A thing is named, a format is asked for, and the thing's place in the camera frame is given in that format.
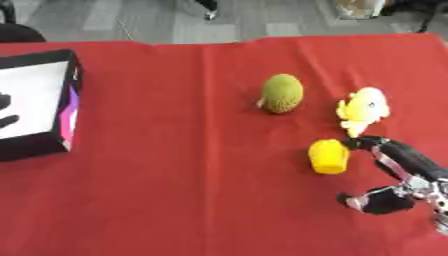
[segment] metal robotic arm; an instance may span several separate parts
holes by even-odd
[[[407,144],[381,136],[361,136],[343,141],[349,149],[370,151],[376,165],[399,181],[420,176],[432,183],[448,178],[448,171]]]

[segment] yellow plush toy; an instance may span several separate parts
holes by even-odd
[[[311,145],[308,156],[317,173],[339,174],[347,169],[350,151],[338,140],[319,140]]]
[[[380,121],[381,117],[388,117],[390,110],[386,97],[379,89],[366,87],[351,93],[347,104],[341,100],[336,114],[344,120],[341,127],[347,129],[351,138],[356,138],[370,124]]]

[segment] black box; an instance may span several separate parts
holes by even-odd
[[[0,58],[0,161],[70,151],[82,74],[71,50]]]

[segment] box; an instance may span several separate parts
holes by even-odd
[[[0,161],[70,151],[82,74],[71,50],[0,58]]]
[[[391,0],[333,0],[339,19],[363,20],[380,15]]]

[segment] yellow stuffed duck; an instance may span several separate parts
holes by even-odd
[[[350,101],[339,101],[336,110],[341,127],[347,129],[351,138],[361,135],[370,124],[378,122],[382,117],[390,115],[386,97],[377,88],[366,87],[350,94]]]

